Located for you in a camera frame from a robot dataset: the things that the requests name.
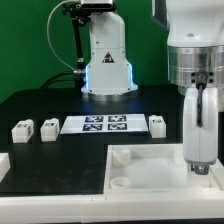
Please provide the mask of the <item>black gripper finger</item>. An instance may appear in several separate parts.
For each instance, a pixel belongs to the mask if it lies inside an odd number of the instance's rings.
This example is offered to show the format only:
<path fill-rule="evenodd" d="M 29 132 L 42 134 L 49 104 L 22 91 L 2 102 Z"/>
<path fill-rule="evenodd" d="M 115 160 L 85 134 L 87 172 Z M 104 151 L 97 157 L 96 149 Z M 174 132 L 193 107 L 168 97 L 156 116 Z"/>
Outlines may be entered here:
<path fill-rule="evenodd" d="M 192 164 L 191 170 L 194 171 L 197 175 L 207 175 L 209 173 L 209 166 Z"/>

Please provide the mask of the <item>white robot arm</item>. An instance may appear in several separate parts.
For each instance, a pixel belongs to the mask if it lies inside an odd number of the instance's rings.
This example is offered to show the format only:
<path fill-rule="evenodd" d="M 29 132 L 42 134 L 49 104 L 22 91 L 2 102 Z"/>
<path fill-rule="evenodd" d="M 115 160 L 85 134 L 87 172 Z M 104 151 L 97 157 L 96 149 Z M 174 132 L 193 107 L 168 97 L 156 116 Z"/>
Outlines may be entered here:
<path fill-rule="evenodd" d="M 152 0 L 152 18 L 168 30 L 168 79 L 185 96 L 184 160 L 206 175 L 224 112 L 224 0 Z"/>

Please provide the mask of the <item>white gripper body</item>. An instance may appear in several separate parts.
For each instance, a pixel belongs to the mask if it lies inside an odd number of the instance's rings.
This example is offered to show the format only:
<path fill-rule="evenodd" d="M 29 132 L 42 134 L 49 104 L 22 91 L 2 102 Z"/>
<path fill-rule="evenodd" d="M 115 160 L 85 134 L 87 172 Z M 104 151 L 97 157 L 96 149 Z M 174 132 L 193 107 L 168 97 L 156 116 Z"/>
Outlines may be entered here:
<path fill-rule="evenodd" d="M 183 153 L 187 163 L 213 165 L 218 156 L 218 90 L 202 93 L 202 126 L 197 126 L 198 90 L 189 88 L 184 99 Z"/>

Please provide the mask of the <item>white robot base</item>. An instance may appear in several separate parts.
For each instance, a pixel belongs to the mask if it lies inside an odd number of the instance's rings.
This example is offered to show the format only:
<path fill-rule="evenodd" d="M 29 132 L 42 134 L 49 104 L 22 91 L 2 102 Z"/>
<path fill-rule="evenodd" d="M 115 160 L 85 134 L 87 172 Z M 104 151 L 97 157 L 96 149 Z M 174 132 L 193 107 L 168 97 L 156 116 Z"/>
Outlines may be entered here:
<path fill-rule="evenodd" d="M 85 68 L 85 98 L 116 101 L 138 90 L 126 59 L 125 23 L 114 12 L 93 13 L 89 24 L 91 59 Z"/>

